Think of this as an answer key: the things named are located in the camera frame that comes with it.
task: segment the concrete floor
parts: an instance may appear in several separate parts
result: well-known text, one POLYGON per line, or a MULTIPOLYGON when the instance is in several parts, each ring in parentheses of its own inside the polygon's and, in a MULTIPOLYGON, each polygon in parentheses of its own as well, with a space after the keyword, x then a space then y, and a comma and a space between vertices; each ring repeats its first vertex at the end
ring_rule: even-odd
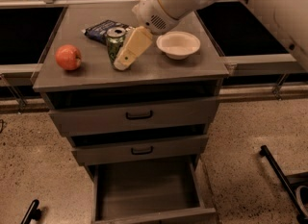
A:
MULTIPOLYGON (((20 223, 38 198, 38 223, 90 224, 92 181, 47 112, 4 110, 0 223, 20 223)), ((297 223, 296 209, 259 151, 266 144, 287 175, 308 170, 308 99, 221 103, 209 136, 198 179, 203 177, 205 202, 213 200, 219 223, 297 223)))

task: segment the apple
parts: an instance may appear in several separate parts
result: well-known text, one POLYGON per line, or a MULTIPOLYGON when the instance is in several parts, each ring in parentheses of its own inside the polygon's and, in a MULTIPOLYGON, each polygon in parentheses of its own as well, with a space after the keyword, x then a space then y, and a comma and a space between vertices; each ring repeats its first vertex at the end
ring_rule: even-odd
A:
POLYGON ((75 70, 81 65, 80 50, 71 44, 65 44, 58 48, 56 55, 57 64, 65 70, 75 70))

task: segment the green can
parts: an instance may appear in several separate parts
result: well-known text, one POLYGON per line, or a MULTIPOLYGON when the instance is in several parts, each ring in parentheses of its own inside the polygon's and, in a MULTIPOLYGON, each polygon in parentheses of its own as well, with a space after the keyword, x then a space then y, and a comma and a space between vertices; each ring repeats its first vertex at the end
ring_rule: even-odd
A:
POLYGON ((123 42, 125 40, 126 30, 120 27, 114 27, 107 31, 107 49, 110 62, 112 66, 115 68, 115 59, 119 49, 123 46, 123 42))

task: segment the white bowl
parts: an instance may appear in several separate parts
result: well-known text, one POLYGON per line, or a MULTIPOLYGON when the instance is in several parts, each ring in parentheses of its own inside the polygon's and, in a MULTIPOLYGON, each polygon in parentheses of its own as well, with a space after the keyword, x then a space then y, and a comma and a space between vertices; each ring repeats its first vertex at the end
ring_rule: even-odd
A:
POLYGON ((200 48, 200 40, 196 36, 178 31, 159 36, 156 44, 167 56, 176 60, 185 59, 200 48))

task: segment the table top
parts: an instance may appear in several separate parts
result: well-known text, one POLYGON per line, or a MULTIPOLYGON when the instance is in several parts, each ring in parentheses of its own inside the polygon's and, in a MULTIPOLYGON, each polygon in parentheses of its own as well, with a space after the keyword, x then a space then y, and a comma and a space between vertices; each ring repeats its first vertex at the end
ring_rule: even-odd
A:
POLYGON ((69 5, 34 83, 39 92, 98 87, 172 83, 217 79, 228 71, 194 12, 188 14, 173 31, 185 31, 200 39, 200 50, 185 60, 172 60, 153 44, 125 71, 112 68, 107 47, 87 38, 82 30, 107 19, 139 26, 132 8, 138 1, 69 5), (55 52, 64 44, 77 46, 83 62, 74 71, 61 69, 55 52))

